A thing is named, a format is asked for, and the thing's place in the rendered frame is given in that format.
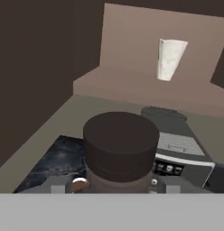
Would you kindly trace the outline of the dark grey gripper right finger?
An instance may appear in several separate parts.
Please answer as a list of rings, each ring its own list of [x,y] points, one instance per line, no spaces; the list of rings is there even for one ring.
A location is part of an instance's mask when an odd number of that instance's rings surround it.
[[[152,192],[156,193],[209,193],[208,190],[194,186],[182,177],[153,177]]]

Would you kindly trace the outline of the small copper round knob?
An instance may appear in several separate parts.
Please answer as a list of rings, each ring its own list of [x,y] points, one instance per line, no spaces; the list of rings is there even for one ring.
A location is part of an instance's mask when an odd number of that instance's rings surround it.
[[[76,178],[72,181],[72,192],[82,192],[87,186],[88,181],[85,178]]]

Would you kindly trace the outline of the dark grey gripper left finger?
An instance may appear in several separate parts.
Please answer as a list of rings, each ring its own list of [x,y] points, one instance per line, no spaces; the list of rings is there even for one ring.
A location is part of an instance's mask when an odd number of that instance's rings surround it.
[[[23,190],[23,193],[69,193],[72,179],[69,176],[53,176],[42,185]]]

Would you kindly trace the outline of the grey coffee machine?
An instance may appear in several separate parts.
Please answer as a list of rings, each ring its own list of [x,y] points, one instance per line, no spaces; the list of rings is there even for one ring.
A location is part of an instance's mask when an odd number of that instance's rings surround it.
[[[151,120],[160,131],[154,173],[184,177],[203,188],[215,162],[187,124],[187,117],[176,110],[155,106],[144,107],[141,116]]]

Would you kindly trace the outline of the dark brown cabinet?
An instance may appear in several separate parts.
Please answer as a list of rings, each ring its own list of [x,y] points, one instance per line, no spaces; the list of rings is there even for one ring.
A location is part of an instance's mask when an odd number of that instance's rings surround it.
[[[99,65],[103,0],[0,0],[0,167]]]

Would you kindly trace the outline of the white paper towel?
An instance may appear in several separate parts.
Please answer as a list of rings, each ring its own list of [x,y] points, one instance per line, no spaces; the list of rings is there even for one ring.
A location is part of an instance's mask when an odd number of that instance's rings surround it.
[[[177,70],[188,42],[179,40],[159,40],[157,78],[162,81],[171,81]]]

